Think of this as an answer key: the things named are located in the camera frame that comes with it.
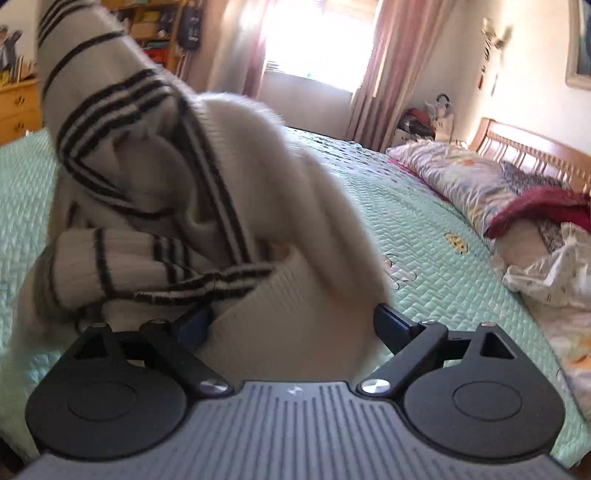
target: silver screw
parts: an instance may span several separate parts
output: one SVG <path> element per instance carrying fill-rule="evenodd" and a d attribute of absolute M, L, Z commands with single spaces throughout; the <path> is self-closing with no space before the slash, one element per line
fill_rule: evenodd
<path fill-rule="evenodd" d="M 369 395 L 382 395 L 390 388 L 390 382 L 383 378 L 370 378 L 361 382 L 361 390 Z"/>
<path fill-rule="evenodd" d="M 201 388 L 201 392 L 209 397 L 217 397 L 219 395 L 223 395 L 228 391 L 230 386 L 224 382 L 223 380 L 218 380 L 216 378 L 208 378 L 207 380 L 203 380 L 199 387 Z"/>

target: bright window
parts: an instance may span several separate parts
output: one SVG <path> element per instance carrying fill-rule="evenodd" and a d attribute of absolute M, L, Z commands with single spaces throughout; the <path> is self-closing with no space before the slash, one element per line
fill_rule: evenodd
<path fill-rule="evenodd" d="M 373 14 L 353 16 L 327 8 L 328 2 L 279 0 L 267 37 L 268 66 L 354 92 L 374 46 Z"/>

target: picture frame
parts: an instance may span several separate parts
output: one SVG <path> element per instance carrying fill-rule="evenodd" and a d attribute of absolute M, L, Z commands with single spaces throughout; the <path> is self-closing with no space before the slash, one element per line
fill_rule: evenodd
<path fill-rule="evenodd" d="M 566 85 L 591 90 L 591 1 L 569 0 Z"/>

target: wooden dresser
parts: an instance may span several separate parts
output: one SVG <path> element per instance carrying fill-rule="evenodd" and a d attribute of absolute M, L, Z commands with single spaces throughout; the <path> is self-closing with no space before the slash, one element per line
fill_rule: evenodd
<path fill-rule="evenodd" d="M 0 145 L 41 129 L 41 108 L 37 80 L 0 87 Z"/>

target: white fuzzy sweater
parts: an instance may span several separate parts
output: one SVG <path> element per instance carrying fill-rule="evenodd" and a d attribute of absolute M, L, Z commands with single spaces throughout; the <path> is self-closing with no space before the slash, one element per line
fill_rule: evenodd
<path fill-rule="evenodd" d="M 44 0 L 38 47 L 58 235 L 20 292 L 17 339 L 69 342 L 97 320 L 136 329 L 212 305 L 197 356 L 234 383 L 352 380 L 375 365 L 376 250 L 276 116 L 195 95 L 90 0 Z"/>

